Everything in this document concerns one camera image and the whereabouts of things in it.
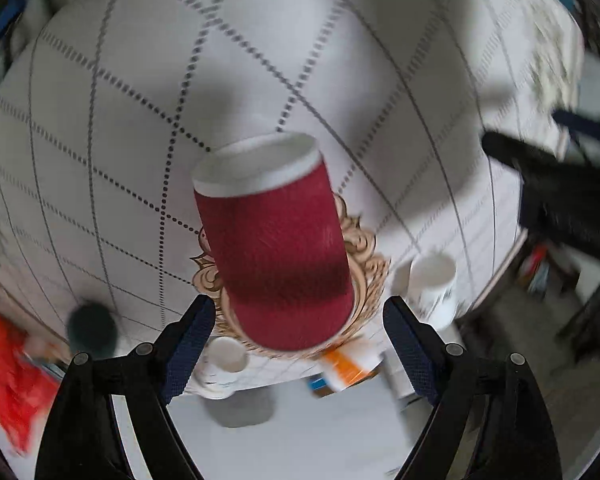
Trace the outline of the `white paper cup green print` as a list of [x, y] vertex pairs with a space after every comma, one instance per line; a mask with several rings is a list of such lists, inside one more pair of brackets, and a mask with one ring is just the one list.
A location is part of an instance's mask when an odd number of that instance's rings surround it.
[[227, 399], [248, 365], [249, 354], [243, 344], [230, 337], [213, 338], [194, 369], [197, 392], [210, 400]]

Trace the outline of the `dark teal glasses case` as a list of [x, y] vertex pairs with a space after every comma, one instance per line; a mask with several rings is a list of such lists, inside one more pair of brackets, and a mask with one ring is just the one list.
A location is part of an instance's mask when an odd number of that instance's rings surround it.
[[109, 309], [94, 301], [84, 302], [70, 312], [67, 335], [73, 353], [86, 352], [94, 360], [112, 358], [119, 338]]

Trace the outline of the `red plastic bag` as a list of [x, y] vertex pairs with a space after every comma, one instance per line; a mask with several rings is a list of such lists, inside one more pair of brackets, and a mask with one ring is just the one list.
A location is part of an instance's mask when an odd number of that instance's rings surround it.
[[59, 387], [24, 357], [27, 336], [0, 314], [0, 425], [20, 455], [30, 452], [34, 424], [52, 406]]

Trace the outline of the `white paper cup bamboo print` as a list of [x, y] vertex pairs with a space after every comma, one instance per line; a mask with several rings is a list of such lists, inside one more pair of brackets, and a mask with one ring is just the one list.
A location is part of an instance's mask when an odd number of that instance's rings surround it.
[[420, 322], [435, 330], [449, 327], [457, 312], [456, 263], [444, 252], [416, 257], [410, 269], [406, 296]]

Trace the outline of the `red corrugated paper cup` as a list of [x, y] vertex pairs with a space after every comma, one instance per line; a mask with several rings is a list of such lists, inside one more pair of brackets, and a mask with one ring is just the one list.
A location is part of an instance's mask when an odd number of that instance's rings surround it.
[[194, 196], [228, 304], [261, 347], [300, 351], [340, 331], [354, 292], [313, 136], [265, 134], [204, 156]]

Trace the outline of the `orange and white paper cup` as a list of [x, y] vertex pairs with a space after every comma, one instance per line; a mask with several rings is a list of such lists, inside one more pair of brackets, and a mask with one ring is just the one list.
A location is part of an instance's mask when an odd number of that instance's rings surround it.
[[358, 337], [323, 353], [318, 359], [326, 384], [340, 392], [366, 379], [381, 363], [381, 355], [369, 340]]

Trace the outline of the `floral diamond pattern tablecloth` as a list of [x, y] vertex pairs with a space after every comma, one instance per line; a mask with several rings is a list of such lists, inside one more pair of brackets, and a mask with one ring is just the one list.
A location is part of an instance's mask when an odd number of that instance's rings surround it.
[[558, 0], [73, 0], [0, 83], [0, 292], [59, 336], [106, 304], [118, 350], [221, 296], [197, 162], [299, 131], [320, 144], [356, 286], [353, 333], [446, 252], [460, 308], [520, 246], [520, 181], [483, 130], [554, 153], [582, 32]]

